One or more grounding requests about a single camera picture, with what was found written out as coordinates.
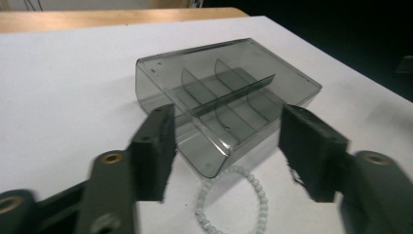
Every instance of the dark background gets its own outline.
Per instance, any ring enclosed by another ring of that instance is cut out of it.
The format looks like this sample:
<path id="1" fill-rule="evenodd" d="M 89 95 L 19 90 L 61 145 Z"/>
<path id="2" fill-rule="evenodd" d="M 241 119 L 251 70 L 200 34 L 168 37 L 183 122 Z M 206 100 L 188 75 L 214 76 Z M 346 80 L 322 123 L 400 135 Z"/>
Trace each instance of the dark background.
<path id="1" fill-rule="evenodd" d="M 205 0 L 266 16 L 347 66 L 413 101 L 413 75 L 395 72 L 413 56 L 413 8 L 408 1 Z"/>

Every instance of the wooden table edge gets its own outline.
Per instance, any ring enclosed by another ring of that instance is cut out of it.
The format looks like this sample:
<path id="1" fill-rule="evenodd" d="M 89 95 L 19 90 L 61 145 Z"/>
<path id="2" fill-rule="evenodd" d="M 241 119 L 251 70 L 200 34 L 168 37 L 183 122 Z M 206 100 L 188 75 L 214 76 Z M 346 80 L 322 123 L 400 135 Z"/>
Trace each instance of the wooden table edge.
<path id="1" fill-rule="evenodd" d="M 78 12 L 1 12 L 0 33 L 50 31 L 132 23 L 248 17 L 237 8 L 153 9 Z"/>

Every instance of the gray tinted plastic container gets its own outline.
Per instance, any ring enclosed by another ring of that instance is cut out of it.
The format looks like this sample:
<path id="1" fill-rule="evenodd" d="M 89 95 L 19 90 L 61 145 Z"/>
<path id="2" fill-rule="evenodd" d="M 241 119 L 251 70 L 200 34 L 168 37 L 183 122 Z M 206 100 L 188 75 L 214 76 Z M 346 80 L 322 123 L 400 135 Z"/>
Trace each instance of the gray tinted plastic container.
<path id="1" fill-rule="evenodd" d="M 284 103 L 305 105 L 320 88 L 252 39 L 136 63 L 140 105 L 149 113 L 175 104 L 178 148 L 206 177 L 217 176 L 273 134 Z"/>

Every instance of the transparent plastic box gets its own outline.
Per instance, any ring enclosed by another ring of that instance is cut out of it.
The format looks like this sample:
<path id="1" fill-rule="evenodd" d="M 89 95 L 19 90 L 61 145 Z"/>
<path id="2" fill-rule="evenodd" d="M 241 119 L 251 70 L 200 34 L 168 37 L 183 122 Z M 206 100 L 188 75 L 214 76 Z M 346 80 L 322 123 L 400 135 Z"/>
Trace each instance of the transparent plastic box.
<path id="1" fill-rule="evenodd" d="M 252 39 L 140 58 L 136 63 L 140 105 L 149 113 L 175 104 L 178 148 L 206 177 L 217 176 L 273 134 L 284 103 L 306 105 L 320 89 Z"/>

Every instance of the white table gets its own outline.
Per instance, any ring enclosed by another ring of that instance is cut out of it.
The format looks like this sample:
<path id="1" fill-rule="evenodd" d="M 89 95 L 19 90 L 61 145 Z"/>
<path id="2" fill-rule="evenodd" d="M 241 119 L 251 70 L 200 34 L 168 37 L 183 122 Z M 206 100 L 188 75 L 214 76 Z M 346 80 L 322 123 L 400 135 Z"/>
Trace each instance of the white table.
<path id="1" fill-rule="evenodd" d="M 100 153 L 124 149 L 146 117 L 134 93 L 138 58 L 246 37 L 323 85 L 308 108 L 352 141 L 350 152 L 387 154 L 413 177 L 413 104 L 257 17 L 0 34 L 0 191 L 30 188 L 45 199 L 87 179 Z M 275 146 L 238 165 L 267 193 L 267 233 L 344 233 L 338 204 L 311 201 Z M 203 233 L 194 216 L 202 181 L 178 154 L 165 203 L 139 203 L 142 233 Z M 248 183 L 228 177 L 214 188 L 211 222 L 253 233 L 258 200 Z"/>

